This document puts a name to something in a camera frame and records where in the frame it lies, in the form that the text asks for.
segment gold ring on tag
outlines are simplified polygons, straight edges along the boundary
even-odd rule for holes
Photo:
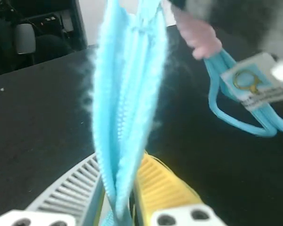
[[[253,79],[254,79],[253,83],[250,84],[249,86],[240,86],[240,85],[238,84],[238,78],[239,78],[239,76],[241,76],[243,73],[248,73],[248,74],[250,74],[250,75],[253,77]],[[258,90],[258,88],[257,88],[257,86],[258,86],[259,84],[261,84],[261,83],[262,83],[262,81],[259,79],[259,77],[258,77],[254,72],[252,72],[251,70],[247,70],[247,69],[238,71],[238,72],[235,74],[234,78],[233,78],[233,84],[234,84],[234,86],[235,86],[237,89],[240,89],[240,90],[248,90],[248,91],[250,91],[250,92],[253,93],[253,94],[259,94],[259,93],[260,93],[259,90]]]

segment white wall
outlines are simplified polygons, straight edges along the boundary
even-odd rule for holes
[[[86,44],[93,45],[97,41],[98,30],[103,20],[106,0],[76,0],[80,9],[82,29],[85,33]],[[120,0],[121,5],[129,13],[136,13],[138,0]],[[170,3],[163,0],[167,25],[174,25],[175,21],[170,10]]]

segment black surface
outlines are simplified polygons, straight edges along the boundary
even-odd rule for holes
[[[237,60],[255,53],[221,31]],[[208,108],[208,75],[174,27],[148,151],[191,185],[229,226],[283,226],[283,134],[260,138],[227,125]],[[0,214],[23,209],[93,152],[86,50],[0,76]],[[254,122],[224,97],[220,107]],[[274,105],[283,117],[283,102]]]

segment yellow plastic part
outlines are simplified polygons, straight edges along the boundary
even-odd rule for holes
[[[145,153],[135,181],[135,196],[144,226],[157,210],[202,203],[198,194],[166,165]]]

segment bolt hole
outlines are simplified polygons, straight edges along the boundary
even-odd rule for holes
[[[50,226],[67,226],[67,224],[64,221],[57,221]]]
[[[171,226],[171,225],[175,225],[176,221],[174,219],[174,217],[170,216],[170,215],[162,215],[158,218],[157,220],[158,225],[160,226]]]
[[[203,212],[202,210],[192,211],[191,216],[194,220],[207,220],[207,219],[209,219],[208,214],[206,212]]]
[[[30,226],[31,221],[28,218],[20,219],[13,224],[13,226]]]

